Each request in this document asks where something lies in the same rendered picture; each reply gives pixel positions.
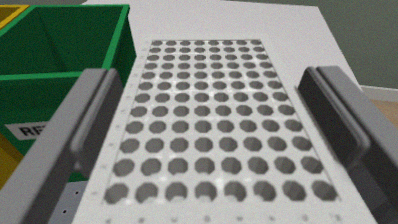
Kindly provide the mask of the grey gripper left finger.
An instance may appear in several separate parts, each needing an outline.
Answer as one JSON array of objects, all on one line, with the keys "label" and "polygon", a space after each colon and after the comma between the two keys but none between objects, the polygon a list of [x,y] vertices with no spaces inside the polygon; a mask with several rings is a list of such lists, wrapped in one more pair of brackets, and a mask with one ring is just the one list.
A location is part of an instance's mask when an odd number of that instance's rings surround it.
[{"label": "grey gripper left finger", "polygon": [[71,173],[91,177],[124,88],[86,68],[0,190],[0,224],[48,224]]}]

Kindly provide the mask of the grey flat base plate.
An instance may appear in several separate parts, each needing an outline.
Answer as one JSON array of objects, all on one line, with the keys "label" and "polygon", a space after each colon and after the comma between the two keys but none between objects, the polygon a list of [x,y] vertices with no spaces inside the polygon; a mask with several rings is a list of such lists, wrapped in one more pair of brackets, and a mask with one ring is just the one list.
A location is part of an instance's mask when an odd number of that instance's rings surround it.
[{"label": "grey flat base plate", "polygon": [[89,180],[69,182],[55,207],[48,224],[71,224]]}]

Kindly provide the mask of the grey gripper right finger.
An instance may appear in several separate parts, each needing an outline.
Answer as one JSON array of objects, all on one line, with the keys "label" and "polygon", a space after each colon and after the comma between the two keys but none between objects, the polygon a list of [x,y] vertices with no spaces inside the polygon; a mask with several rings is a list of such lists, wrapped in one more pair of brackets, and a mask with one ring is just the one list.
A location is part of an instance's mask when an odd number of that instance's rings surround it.
[{"label": "grey gripper right finger", "polygon": [[347,174],[367,169],[398,213],[398,129],[339,66],[309,66],[297,88]]}]

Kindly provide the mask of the green returns bin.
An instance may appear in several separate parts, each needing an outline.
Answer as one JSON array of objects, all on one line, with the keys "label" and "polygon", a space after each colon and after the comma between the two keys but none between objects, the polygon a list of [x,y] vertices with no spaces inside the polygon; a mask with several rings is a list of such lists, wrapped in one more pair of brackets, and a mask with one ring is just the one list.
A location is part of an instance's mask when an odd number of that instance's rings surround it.
[{"label": "green returns bin", "polygon": [[125,89],[137,57],[129,11],[31,5],[0,30],[0,133],[23,156],[84,69],[115,68]]}]

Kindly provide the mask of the yellow recycle bin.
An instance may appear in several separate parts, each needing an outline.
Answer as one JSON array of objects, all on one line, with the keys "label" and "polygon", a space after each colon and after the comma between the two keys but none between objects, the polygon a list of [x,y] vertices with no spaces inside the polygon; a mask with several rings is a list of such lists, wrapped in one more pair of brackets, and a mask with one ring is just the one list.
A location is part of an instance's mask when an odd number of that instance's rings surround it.
[{"label": "yellow recycle bin", "polygon": [[[30,5],[0,5],[0,30],[29,7]],[[0,190],[23,158],[24,156],[0,134]]]}]

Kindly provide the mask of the white well plate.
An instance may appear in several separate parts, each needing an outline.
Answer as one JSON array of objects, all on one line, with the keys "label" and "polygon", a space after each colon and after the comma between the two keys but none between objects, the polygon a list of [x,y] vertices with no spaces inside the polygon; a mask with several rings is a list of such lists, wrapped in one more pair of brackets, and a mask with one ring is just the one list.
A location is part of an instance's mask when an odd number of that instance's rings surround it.
[{"label": "white well plate", "polygon": [[72,224],[377,222],[267,34],[237,33],[144,35]]}]

